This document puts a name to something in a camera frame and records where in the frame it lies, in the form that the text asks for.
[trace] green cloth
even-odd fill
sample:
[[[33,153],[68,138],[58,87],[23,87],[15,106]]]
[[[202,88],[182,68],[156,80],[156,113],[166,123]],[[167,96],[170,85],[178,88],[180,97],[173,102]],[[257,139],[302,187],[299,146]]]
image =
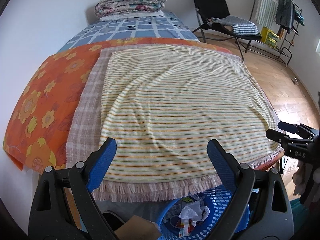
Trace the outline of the green cloth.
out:
[[[294,232],[296,233],[306,221],[309,215],[309,209],[300,203],[300,198],[290,201],[290,204],[293,215]]]

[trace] white trash bag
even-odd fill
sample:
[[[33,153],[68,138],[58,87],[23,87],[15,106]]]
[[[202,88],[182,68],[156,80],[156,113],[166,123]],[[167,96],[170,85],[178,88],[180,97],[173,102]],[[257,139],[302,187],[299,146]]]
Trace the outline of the white trash bag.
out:
[[[195,227],[198,221],[204,221],[209,216],[210,210],[207,206],[200,206],[199,201],[189,203],[182,209],[179,218],[181,218],[181,224],[184,224],[184,228],[180,230],[181,236],[189,236],[189,219],[191,224]]]

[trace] yellow crate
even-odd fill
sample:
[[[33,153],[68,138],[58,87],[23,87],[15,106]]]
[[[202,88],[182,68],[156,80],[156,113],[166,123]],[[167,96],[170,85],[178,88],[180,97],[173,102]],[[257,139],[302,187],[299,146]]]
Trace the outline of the yellow crate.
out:
[[[272,30],[263,27],[261,30],[261,41],[273,48],[276,47],[278,41],[280,40],[279,36],[276,35]]]

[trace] folding chair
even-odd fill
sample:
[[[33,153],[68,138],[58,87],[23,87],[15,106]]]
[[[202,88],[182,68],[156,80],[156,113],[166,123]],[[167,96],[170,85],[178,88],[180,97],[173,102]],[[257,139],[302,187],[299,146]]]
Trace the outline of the folding chair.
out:
[[[234,33],[233,31],[228,30],[225,26],[219,24],[219,23],[211,23],[209,19],[212,17],[223,19],[230,15],[228,5],[226,0],[194,0],[195,6],[196,6],[196,12],[197,12],[197,19],[199,23],[199,27],[196,28],[194,32],[200,30],[202,34],[202,38],[204,42],[206,42],[206,37],[204,36],[203,30],[214,30],[220,33],[224,33],[227,35],[230,35],[231,37],[226,39],[214,39],[214,38],[207,38],[210,40],[215,41],[226,41],[235,38],[236,44],[238,45],[238,49],[241,54],[242,62],[244,62],[244,56],[242,54],[242,50],[240,48],[239,39],[248,40],[248,46],[245,49],[245,53],[248,51],[249,44],[251,41],[259,41],[261,40],[262,36],[258,33],[257,35],[238,35]]]

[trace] blue laundry basket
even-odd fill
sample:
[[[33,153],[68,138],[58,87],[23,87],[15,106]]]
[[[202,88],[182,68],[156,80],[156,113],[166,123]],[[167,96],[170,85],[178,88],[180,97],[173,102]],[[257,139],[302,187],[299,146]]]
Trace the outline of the blue laundry basket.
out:
[[[197,196],[204,198],[204,205],[209,207],[210,214],[208,218],[204,221],[203,224],[197,225],[190,233],[190,236],[182,236],[179,237],[179,230],[178,228],[173,227],[170,222],[164,223],[163,218],[169,209],[179,201],[179,199],[172,200],[172,202],[167,206],[167,208],[161,213],[157,224],[160,228],[160,232],[162,236],[158,240],[176,240],[176,239],[184,239],[184,240],[203,240],[209,234],[211,229],[214,227],[216,222],[219,220],[221,214],[227,207],[232,193],[225,189],[223,185],[218,186],[216,188],[212,188],[206,190],[205,192],[197,194]],[[249,222],[249,205],[244,212],[244,215],[238,225],[236,232],[239,232],[245,229]]]

